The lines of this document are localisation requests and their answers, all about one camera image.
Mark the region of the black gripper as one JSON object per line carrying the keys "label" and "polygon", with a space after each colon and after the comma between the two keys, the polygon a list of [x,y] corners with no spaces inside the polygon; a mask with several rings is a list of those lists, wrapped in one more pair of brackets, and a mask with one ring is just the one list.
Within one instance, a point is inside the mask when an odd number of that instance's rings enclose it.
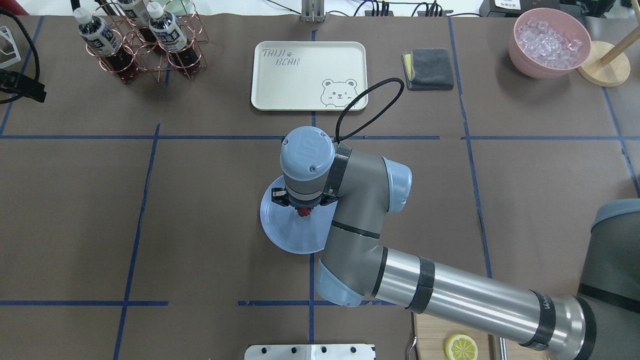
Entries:
{"label": "black gripper", "polygon": [[325,207],[331,203],[336,202],[339,199],[339,192],[334,188],[329,188],[328,191],[322,192],[322,194],[311,195],[311,199],[302,199],[302,195],[294,195],[285,187],[272,187],[270,189],[270,200],[280,205],[281,207],[294,207],[313,209],[315,207]]}

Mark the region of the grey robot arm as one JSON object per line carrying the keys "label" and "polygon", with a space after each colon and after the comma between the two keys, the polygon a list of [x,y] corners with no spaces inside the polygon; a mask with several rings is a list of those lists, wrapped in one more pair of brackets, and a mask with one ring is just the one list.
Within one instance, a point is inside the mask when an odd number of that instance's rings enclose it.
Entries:
{"label": "grey robot arm", "polygon": [[279,151],[281,207],[336,204],[315,291],[341,306],[364,297],[516,342],[551,360],[639,358],[639,199],[602,205],[574,295],[548,295],[382,244],[388,214],[403,210],[413,174],[314,126],[291,130]]}

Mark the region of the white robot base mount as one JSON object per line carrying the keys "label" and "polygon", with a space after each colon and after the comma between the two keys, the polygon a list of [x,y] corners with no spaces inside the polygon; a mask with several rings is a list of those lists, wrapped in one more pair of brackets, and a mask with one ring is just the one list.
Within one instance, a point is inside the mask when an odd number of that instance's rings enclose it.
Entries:
{"label": "white robot base mount", "polygon": [[249,346],[245,360],[375,360],[373,344],[258,344]]}

